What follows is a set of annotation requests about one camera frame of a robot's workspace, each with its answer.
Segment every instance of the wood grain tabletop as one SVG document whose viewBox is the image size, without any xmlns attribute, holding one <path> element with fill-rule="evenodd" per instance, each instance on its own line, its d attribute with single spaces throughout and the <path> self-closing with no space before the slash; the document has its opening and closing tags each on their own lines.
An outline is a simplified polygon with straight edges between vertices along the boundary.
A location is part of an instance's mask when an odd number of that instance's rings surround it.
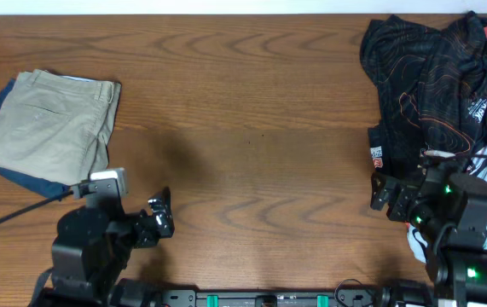
<svg viewBox="0 0 487 307">
<path fill-rule="evenodd" d="M 122 84 L 108 150 L 128 173 L 125 210 L 168 185 L 176 224 L 122 277 L 204 290 L 426 281 L 404 224 L 369 209 L 380 113 L 359 47 L 386 17 L 0 16 L 0 89 L 35 68 Z M 0 217 L 40 200 L 0 177 Z M 0 225 L 0 306 L 29 303 L 57 221 L 83 204 Z"/>
</svg>

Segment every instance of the green led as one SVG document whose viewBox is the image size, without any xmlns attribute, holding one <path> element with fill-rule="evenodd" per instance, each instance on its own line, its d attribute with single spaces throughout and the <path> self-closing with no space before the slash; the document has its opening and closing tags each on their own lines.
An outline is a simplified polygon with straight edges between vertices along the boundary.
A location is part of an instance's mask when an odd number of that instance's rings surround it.
<svg viewBox="0 0 487 307">
<path fill-rule="evenodd" d="M 467 269 L 467 276 L 469 276 L 471 278 L 478 278 L 478 273 L 476 272 L 475 269 L 468 268 Z"/>
</svg>

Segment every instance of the navy blue cloth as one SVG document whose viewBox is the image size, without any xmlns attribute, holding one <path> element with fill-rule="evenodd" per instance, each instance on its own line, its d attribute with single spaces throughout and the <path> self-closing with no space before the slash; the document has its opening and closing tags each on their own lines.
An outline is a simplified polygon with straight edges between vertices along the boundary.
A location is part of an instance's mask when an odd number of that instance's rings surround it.
<svg viewBox="0 0 487 307">
<path fill-rule="evenodd" d="M 0 109 L 3 106 L 4 99 L 8 93 L 14 88 L 15 80 L 11 79 L 6 87 L 0 92 Z M 11 171 L 0 167 L 0 175 L 11 182 L 19 184 L 23 188 L 27 188 L 32 192 L 50 198 L 57 196 L 69 189 L 65 184 L 58 182 L 49 182 L 42 178 L 32 177 L 17 171 Z"/>
</svg>

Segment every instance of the white backdrop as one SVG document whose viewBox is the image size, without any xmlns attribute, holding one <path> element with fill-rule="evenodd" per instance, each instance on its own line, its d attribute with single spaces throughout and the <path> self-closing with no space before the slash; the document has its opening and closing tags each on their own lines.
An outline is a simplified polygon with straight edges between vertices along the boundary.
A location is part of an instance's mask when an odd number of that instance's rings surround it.
<svg viewBox="0 0 487 307">
<path fill-rule="evenodd" d="M 487 13 L 487 0 L 0 0 L 0 14 Z"/>
</svg>

